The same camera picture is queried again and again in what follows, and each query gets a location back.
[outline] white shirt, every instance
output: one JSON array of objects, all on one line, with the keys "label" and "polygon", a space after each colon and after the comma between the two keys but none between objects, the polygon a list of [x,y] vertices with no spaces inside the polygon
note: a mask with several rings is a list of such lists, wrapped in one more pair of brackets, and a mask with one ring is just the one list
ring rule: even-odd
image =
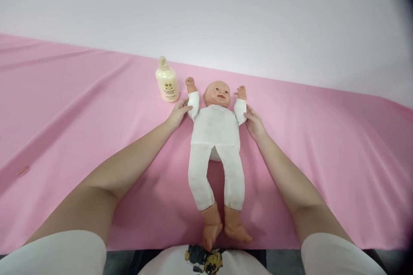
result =
[{"label": "white shirt", "polygon": [[199,92],[189,94],[189,117],[194,121],[191,144],[235,145],[240,148],[240,131],[246,118],[247,101],[237,99],[234,112],[220,105],[199,109]]}]

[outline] doll foot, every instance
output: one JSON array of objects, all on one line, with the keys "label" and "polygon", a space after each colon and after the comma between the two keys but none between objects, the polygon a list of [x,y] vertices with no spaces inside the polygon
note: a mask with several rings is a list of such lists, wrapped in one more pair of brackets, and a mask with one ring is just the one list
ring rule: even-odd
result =
[{"label": "doll foot", "polygon": [[227,237],[233,238],[234,240],[245,244],[248,244],[253,240],[241,224],[241,211],[231,209],[227,206],[225,206],[224,233]]},{"label": "doll foot", "polygon": [[203,227],[203,240],[202,246],[205,248],[206,251],[211,251],[213,245],[215,244],[216,238],[222,231],[222,223],[220,222],[217,225],[210,226],[205,225]]},{"label": "doll foot", "polygon": [[203,227],[202,246],[206,251],[211,251],[216,238],[222,231],[221,216],[219,215],[216,202],[200,213],[205,223]]}]

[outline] doll leg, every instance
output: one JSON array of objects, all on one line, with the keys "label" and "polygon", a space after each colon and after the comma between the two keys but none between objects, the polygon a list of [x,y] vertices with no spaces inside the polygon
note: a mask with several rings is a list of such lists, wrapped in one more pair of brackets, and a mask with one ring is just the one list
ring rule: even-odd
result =
[{"label": "doll leg", "polygon": [[199,211],[206,210],[215,202],[214,193],[207,179],[208,162],[212,147],[209,144],[191,145],[188,180]]},{"label": "doll leg", "polygon": [[188,170],[189,187],[204,221],[202,245],[207,251],[212,250],[216,238],[222,231],[221,216],[207,180],[212,147],[213,145],[208,144],[192,144]]},{"label": "doll leg", "polygon": [[241,209],[245,197],[244,172],[238,149],[234,146],[216,146],[224,165],[225,234],[237,241],[249,243],[253,239],[241,224]]}]

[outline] baby doll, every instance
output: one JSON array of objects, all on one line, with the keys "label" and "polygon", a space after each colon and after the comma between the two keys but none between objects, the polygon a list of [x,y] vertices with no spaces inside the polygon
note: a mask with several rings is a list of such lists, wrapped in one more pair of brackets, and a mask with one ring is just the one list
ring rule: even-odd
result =
[{"label": "baby doll", "polygon": [[189,157],[189,186],[205,226],[203,247],[212,250],[222,231],[221,217],[214,194],[207,180],[208,161],[222,161],[225,172],[224,204],[225,234],[237,241],[252,241],[241,225],[241,209],[245,196],[244,173],[240,158],[239,126],[246,118],[247,93],[244,86],[238,88],[234,112],[228,109],[231,103],[229,86],[221,81],[208,85],[203,95],[206,107],[199,109],[199,92],[194,79],[188,77],[189,117],[194,121]]}]

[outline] bottle label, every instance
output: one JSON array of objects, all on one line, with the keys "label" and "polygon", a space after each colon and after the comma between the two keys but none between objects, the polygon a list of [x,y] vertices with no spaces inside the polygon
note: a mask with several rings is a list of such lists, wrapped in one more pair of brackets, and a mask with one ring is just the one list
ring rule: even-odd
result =
[{"label": "bottle label", "polygon": [[173,89],[172,83],[165,83],[163,92],[165,93],[165,98],[169,100],[176,97],[175,89]]}]

